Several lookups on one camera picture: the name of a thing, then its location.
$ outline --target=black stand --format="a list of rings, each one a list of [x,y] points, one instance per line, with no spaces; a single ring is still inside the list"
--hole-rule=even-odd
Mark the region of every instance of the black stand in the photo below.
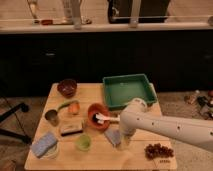
[[[22,112],[28,112],[29,111],[29,107],[25,103],[20,103],[17,106],[11,108],[9,111],[2,114],[0,116],[0,123],[3,120],[5,120],[7,117],[9,117],[10,115],[14,114],[19,109],[21,109]],[[24,143],[30,143],[31,142],[31,138],[27,135],[20,135],[20,134],[17,134],[17,133],[11,132],[11,131],[7,131],[7,130],[1,129],[1,128],[0,128],[0,135],[18,138],[18,139],[21,139]]]

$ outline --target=green cup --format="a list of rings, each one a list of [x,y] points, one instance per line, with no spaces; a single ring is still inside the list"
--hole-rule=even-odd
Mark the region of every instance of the green cup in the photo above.
[[[88,151],[91,146],[91,138],[87,134],[82,134],[75,141],[75,145],[81,151]]]

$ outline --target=green object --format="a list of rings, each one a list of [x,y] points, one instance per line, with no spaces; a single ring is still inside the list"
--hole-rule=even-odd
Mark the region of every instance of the green object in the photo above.
[[[103,78],[105,102],[110,110],[126,107],[133,98],[141,98],[151,106],[157,101],[145,74],[122,75]]]
[[[61,110],[62,108],[69,106],[71,103],[76,103],[76,102],[78,103],[77,100],[71,100],[71,101],[66,101],[62,103],[61,105],[59,105],[57,112],[59,112],[59,110]]]
[[[88,151],[91,145],[91,138],[87,134],[82,134],[75,141],[75,145],[81,151]]]

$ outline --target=red bowl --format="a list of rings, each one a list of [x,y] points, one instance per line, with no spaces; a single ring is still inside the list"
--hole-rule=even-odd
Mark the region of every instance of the red bowl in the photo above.
[[[97,113],[101,113],[105,116],[110,116],[109,110],[106,106],[103,106],[100,103],[94,103],[88,108],[88,124],[89,126],[98,129],[105,130],[109,127],[110,121],[104,121],[104,124],[97,123],[95,119],[95,115]]]
[[[65,97],[71,98],[77,90],[77,82],[73,79],[65,79],[59,82],[57,90]]]

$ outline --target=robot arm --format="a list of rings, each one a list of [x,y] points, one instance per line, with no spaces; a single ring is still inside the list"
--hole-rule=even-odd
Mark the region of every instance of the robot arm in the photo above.
[[[142,99],[135,98],[121,112],[120,132],[134,135],[136,129],[144,129],[213,152],[213,123],[206,120],[154,116],[146,113]]]

